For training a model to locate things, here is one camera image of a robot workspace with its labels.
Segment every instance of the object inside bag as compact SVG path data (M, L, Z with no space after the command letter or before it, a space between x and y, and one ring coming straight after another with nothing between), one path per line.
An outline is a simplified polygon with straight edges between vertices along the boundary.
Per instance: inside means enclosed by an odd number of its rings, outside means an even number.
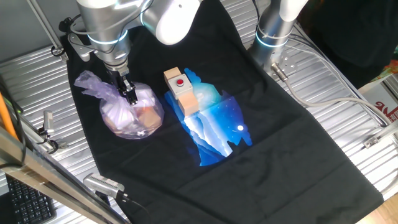
M162 125L162 105L148 85L134 83L138 99L135 105L130 105L116 87L102 82L90 71L82 72L74 85L85 88L83 94L101 99L99 111L102 119L107 127L121 138L146 138Z

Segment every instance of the red button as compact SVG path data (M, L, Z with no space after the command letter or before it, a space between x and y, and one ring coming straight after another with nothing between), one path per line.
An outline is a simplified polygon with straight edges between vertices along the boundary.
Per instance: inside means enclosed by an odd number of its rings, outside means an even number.
M178 86L182 86L184 84L184 81L183 80L177 80L177 85Z

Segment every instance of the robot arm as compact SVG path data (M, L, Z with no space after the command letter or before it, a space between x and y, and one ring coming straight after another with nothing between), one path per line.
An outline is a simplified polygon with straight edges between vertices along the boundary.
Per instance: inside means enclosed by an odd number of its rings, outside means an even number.
M137 102L127 67L131 43L127 30L145 26L163 44L180 42L187 34L201 0L76 0L91 45L81 46L77 35L70 43L83 61L90 52L101 59L120 94Z
M258 22L256 38L249 52L264 70L282 60L282 52L292 31L294 20L308 0L271 0Z

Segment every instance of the orange rod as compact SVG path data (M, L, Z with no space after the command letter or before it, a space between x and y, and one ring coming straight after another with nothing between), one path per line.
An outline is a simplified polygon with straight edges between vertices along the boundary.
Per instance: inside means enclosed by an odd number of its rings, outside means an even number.
M4 102L4 99L2 98L1 93L0 93L0 115L1 115L2 121L3 121L4 126L6 127L6 130L8 131L8 133L18 140L17 133L15 132L14 125L12 124L10 114L8 112L6 103Z

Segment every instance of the keyboard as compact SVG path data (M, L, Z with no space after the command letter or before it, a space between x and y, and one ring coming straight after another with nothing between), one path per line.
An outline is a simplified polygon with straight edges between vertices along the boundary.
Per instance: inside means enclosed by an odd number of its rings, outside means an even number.
M55 217L51 198L19 180L6 177L17 224L41 224Z

